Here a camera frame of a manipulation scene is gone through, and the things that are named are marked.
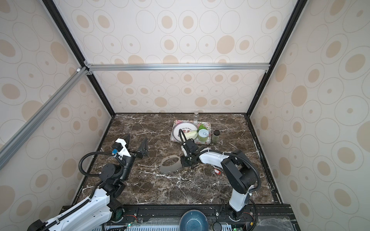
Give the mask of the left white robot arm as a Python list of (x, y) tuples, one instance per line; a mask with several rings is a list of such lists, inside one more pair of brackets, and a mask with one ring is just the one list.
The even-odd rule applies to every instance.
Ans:
[[(130, 134), (117, 139), (112, 145), (112, 152), (91, 152), (79, 161), (79, 171), (86, 177), (98, 177), (98, 184), (84, 200), (80, 201), (65, 212), (45, 222), (33, 222), (30, 231), (91, 231), (103, 226), (114, 216), (121, 220), (124, 214), (121, 203), (117, 198), (125, 188), (134, 162), (149, 154), (148, 139), (144, 138), (135, 151), (129, 149)], [(113, 157), (117, 163), (107, 163), (98, 174), (87, 173), (82, 164), (90, 156), (104, 155)]]

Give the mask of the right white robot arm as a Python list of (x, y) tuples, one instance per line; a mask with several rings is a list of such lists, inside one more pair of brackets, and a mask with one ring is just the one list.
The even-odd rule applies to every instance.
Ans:
[(233, 189), (229, 206), (235, 212), (241, 212), (252, 193), (262, 186), (257, 168), (241, 150), (221, 152), (210, 148), (202, 149), (193, 139), (183, 142), (182, 150), (184, 155), (180, 159), (183, 167), (203, 163), (223, 171)]

